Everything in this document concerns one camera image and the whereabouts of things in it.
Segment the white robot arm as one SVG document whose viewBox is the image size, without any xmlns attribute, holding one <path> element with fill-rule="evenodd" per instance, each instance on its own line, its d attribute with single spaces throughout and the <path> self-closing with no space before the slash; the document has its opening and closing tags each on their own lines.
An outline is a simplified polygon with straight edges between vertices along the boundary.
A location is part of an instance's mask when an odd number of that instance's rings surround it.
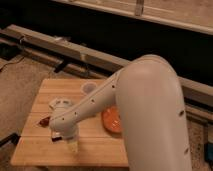
<svg viewBox="0 0 213 171">
<path fill-rule="evenodd" d="M 77 104 L 55 110 L 50 129 L 69 139 L 79 122 L 113 105 L 130 171 L 192 171 L 183 92 L 169 62 L 157 55 L 131 61 Z"/>
</svg>

